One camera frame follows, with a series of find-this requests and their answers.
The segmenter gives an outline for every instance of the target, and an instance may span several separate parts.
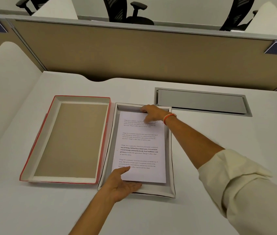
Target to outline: sleeve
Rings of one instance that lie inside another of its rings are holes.
[[[277,185],[271,172],[226,149],[199,169],[199,179],[239,234],[277,234]]]

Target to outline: bracelet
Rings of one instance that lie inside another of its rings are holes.
[[[165,117],[164,117],[164,119],[163,119],[163,122],[164,122],[164,125],[166,125],[166,119],[169,117],[169,116],[177,116],[176,114],[168,114],[168,115],[166,115]]]

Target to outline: cardboard box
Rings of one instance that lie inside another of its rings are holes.
[[[96,184],[110,106],[109,97],[55,96],[20,181]]]
[[[112,171],[114,149],[117,138],[117,130],[119,124],[119,116],[121,111],[131,111],[140,112],[140,108],[143,105],[133,105],[124,103],[115,103],[112,130],[109,139],[109,145],[107,154],[104,161],[104,166],[102,170],[102,175],[98,184],[98,190],[104,185],[106,179]],[[168,112],[172,111],[171,107],[159,106]],[[172,147],[171,147],[171,131],[167,126],[164,127],[165,130],[165,157],[166,157],[166,183],[150,183],[143,182],[142,187],[135,193],[153,196],[164,196],[168,198],[175,198],[175,185],[174,185],[174,175],[173,175],[173,162],[172,162]]]

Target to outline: cubicle partition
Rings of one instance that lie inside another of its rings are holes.
[[[5,28],[7,33],[0,32],[0,45],[3,42],[9,41],[17,44],[23,52],[32,60],[33,63],[41,70],[44,71],[43,66],[35,58],[35,56],[30,52],[27,46],[23,43],[22,39],[19,38],[17,33],[13,30],[13,27],[10,25],[9,21],[6,19],[6,15],[0,15],[0,24]]]
[[[6,16],[48,71],[277,90],[277,36]]]

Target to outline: black office chair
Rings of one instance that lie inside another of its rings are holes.
[[[142,25],[154,25],[154,22],[148,18],[137,16],[139,9],[145,10],[147,6],[139,2],[131,2],[133,6],[133,16],[127,18],[127,0],[104,0],[109,21],[110,22],[123,22],[131,24],[142,24]]]
[[[231,7],[230,13],[228,15],[227,20],[224,22],[223,26],[220,30],[225,31],[231,31],[231,30],[246,30],[247,26],[250,22],[247,24],[238,24],[245,18],[245,16],[250,11],[252,5],[254,4],[255,0],[234,0],[233,5]]]
[[[28,7],[27,3],[29,0],[20,0],[16,3],[17,7],[24,8],[29,15],[32,15],[34,12],[32,12]],[[34,5],[35,9],[40,9],[45,3],[47,3],[48,0],[31,0],[32,4]]]

